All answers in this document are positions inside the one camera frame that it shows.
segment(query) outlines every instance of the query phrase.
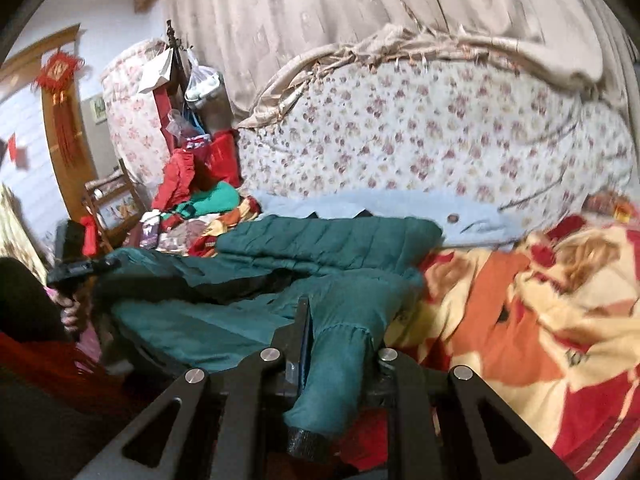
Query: wooden chair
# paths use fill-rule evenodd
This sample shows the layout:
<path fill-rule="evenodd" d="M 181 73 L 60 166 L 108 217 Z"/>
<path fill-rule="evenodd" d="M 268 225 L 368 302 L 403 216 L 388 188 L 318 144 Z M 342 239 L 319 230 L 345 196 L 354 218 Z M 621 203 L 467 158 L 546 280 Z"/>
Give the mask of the wooden chair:
<path fill-rule="evenodd" d="M 119 164 L 120 169 L 111 176 L 88 182 L 84 186 L 84 204 L 98 226 L 104 253 L 122 245 L 145 212 L 145 205 L 122 159 Z"/>

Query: pink floral cover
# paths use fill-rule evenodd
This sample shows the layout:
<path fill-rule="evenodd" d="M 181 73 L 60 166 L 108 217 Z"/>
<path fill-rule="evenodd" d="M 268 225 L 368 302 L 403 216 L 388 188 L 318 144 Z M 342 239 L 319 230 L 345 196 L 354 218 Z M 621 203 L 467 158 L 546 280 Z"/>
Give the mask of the pink floral cover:
<path fill-rule="evenodd" d="M 156 195 L 169 149 L 160 130 L 154 96 L 139 94 L 138 85 L 143 65 L 163 49 L 161 40 L 137 43 L 113 60 L 100 76 L 111 142 L 132 180 L 144 187 L 144 199 Z"/>
<path fill-rule="evenodd" d="M 240 130 L 247 190 L 308 196 L 362 187 L 447 188 L 519 213 L 523 227 L 625 189 L 632 138 L 603 102 L 525 72 L 436 60 L 315 80 L 276 125 Z"/>

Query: green jacket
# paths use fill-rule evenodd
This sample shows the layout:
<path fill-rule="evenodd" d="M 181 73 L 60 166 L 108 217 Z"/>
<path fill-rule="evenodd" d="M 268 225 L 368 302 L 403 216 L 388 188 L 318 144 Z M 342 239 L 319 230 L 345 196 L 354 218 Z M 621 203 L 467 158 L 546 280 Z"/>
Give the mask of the green jacket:
<path fill-rule="evenodd" d="M 222 235 L 214 258 L 115 251 L 122 265 L 100 280 L 101 303 L 145 346 L 217 372 L 266 348 L 307 296 L 310 371 L 286 423 L 333 438 L 357 411 L 386 327 L 415 304 L 415 266 L 441 236 L 436 224 L 414 218 L 270 216 Z"/>

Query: metal bolt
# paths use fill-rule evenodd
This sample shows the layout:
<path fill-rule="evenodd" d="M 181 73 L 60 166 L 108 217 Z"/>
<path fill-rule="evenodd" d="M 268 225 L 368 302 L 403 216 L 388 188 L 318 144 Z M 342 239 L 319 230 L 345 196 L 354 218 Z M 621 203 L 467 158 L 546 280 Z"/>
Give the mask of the metal bolt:
<path fill-rule="evenodd" d="M 260 352 L 260 357 L 263 361 L 275 361 L 278 357 L 280 357 L 280 350 L 277 348 L 265 348 L 262 352 Z"/>
<path fill-rule="evenodd" d="M 187 373 L 185 373 L 184 378 L 189 384 L 199 383 L 204 379 L 204 372 L 199 368 L 192 368 Z"/>
<path fill-rule="evenodd" d="M 473 370 L 465 365 L 460 365 L 453 368 L 453 374 L 462 381 L 468 381 L 471 377 L 474 376 Z"/>
<path fill-rule="evenodd" d="M 393 348 L 381 348 L 380 350 L 378 350 L 378 357 L 386 362 L 395 361 L 398 357 L 398 352 L 396 352 Z"/>

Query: wooden door frame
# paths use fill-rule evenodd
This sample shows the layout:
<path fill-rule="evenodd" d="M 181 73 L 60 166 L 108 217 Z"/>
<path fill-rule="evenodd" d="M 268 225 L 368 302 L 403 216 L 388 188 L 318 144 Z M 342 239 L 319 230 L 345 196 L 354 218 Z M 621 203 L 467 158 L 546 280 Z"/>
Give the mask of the wooden door frame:
<path fill-rule="evenodd" d="M 42 56 L 65 44 L 75 43 L 78 38 L 80 24 L 60 30 L 21 50 L 15 56 L 6 60 L 0 67 L 0 104 L 15 94 L 18 90 L 30 85 L 37 77 L 42 67 Z M 87 211 L 82 205 L 82 190 L 84 183 L 96 179 L 95 168 L 84 136 L 78 88 L 72 82 L 67 94 L 72 102 L 76 122 L 77 138 L 82 150 L 82 158 L 76 166 L 69 167 L 62 160 L 58 146 L 58 138 L 54 126 L 52 100 L 46 92 L 42 92 L 42 115 L 47 133 L 49 155 L 53 171 L 58 181 L 58 187 L 66 209 L 71 219 L 79 221 Z"/>

